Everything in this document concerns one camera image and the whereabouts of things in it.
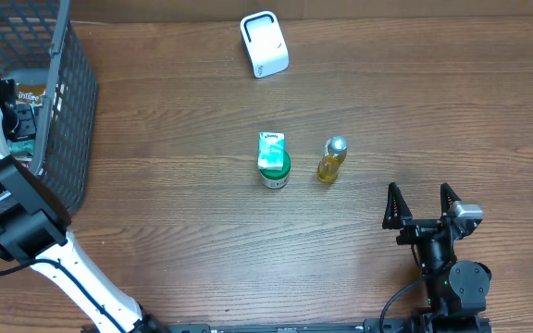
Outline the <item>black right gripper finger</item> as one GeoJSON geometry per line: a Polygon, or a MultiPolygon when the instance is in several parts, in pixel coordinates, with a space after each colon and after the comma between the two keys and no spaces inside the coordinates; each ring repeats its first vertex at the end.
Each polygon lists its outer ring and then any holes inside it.
{"type": "Polygon", "coordinates": [[[447,182],[442,183],[440,185],[441,217],[455,216],[459,203],[460,198],[453,191],[452,187],[447,182]]]}
{"type": "Polygon", "coordinates": [[[382,227],[384,229],[401,229],[410,223],[412,219],[412,213],[398,185],[395,182],[390,183],[382,227]]]}

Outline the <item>beige Pantree snack pouch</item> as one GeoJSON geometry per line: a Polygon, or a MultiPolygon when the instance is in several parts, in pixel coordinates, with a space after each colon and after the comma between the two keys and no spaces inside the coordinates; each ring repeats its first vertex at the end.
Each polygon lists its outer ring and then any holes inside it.
{"type": "Polygon", "coordinates": [[[17,103],[15,110],[19,128],[14,141],[9,141],[10,152],[22,163],[28,164],[35,150],[35,139],[39,113],[43,107],[45,85],[17,84],[17,103]]]}

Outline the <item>teal snack packet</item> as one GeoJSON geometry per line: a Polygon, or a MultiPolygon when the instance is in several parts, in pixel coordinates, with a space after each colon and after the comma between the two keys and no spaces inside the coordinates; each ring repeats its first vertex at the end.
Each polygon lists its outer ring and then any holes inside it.
{"type": "Polygon", "coordinates": [[[34,156],[34,145],[34,139],[19,142],[7,141],[9,151],[14,156],[34,156]]]}

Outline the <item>yellow Vim liquid bottle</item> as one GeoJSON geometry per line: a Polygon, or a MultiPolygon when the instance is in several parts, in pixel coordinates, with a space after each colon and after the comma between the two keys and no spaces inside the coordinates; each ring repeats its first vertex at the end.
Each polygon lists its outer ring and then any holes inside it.
{"type": "Polygon", "coordinates": [[[318,178],[326,183],[334,183],[348,153],[348,142],[341,135],[328,139],[323,156],[317,167],[318,178]]]}

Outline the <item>green lid white jar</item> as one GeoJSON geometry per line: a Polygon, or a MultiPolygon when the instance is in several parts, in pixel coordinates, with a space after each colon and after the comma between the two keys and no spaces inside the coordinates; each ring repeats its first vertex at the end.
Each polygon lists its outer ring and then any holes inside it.
{"type": "Polygon", "coordinates": [[[284,152],[283,167],[281,170],[259,170],[262,183],[269,189],[280,189],[284,187],[289,181],[290,172],[291,158],[287,152],[284,152]]]}

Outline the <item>Kleenex tissue pack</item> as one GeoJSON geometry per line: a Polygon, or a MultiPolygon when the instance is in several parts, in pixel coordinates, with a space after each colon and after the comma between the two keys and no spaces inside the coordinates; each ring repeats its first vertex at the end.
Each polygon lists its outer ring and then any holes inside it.
{"type": "Polygon", "coordinates": [[[285,135],[277,132],[259,133],[257,166],[260,170],[281,171],[284,165],[285,135]]]}

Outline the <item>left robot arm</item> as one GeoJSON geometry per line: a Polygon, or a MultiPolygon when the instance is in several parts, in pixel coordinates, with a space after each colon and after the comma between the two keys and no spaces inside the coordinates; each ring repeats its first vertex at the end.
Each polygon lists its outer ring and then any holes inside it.
{"type": "Polygon", "coordinates": [[[164,332],[166,326],[97,267],[70,230],[64,205],[15,159],[6,143],[19,128],[13,80],[0,78],[0,258],[56,284],[100,332],[164,332]]]}

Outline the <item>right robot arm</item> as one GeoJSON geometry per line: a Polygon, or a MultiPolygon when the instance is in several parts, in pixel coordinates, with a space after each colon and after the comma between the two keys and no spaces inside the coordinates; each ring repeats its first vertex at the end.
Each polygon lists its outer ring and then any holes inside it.
{"type": "Polygon", "coordinates": [[[477,203],[462,201],[449,184],[440,185],[441,214],[415,219],[398,185],[389,184],[382,221],[384,229],[396,229],[396,243],[411,248],[421,278],[390,297],[378,320],[378,331],[388,329],[386,314],[402,295],[419,286],[427,291],[428,306],[417,309],[396,327],[396,332],[491,332],[486,310],[492,273],[479,262],[457,259],[454,244],[471,235],[483,220],[477,203]]]}

